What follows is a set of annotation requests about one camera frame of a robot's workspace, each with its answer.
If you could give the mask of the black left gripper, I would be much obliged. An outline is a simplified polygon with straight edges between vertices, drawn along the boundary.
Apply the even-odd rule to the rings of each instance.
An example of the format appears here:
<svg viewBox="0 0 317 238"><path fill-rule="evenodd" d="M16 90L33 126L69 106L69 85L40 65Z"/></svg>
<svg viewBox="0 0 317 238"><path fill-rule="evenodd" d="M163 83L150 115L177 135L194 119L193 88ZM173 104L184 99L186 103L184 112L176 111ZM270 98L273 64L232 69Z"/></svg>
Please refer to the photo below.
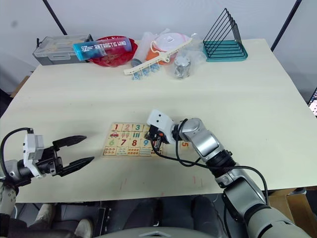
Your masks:
<svg viewBox="0 0 317 238"><path fill-rule="evenodd" d="M44 149L41 159L36 163L40 174L51 174L52 176L60 174L60 176L63 177L80 170L92 162L95 158L94 156L73 161L68 166L62 168L61 157L57 154L57 151L59 151L61 147L78 144L86 138L87 136L84 135L74 135L53 141L53 146Z"/></svg>

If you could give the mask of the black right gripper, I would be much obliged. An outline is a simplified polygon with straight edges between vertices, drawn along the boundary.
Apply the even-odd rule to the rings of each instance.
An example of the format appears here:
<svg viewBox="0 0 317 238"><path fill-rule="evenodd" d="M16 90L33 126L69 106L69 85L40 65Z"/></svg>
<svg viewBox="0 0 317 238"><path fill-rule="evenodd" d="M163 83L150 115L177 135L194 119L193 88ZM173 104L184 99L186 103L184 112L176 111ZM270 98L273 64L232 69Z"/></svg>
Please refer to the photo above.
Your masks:
<svg viewBox="0 0 317 238"><path fill-rule="evenodd" d="M149 131L145 133L144 138L150 141L154 152L161 153L161 144L165 143L165 134L162 131L156 126L150 125Z"/></svg>

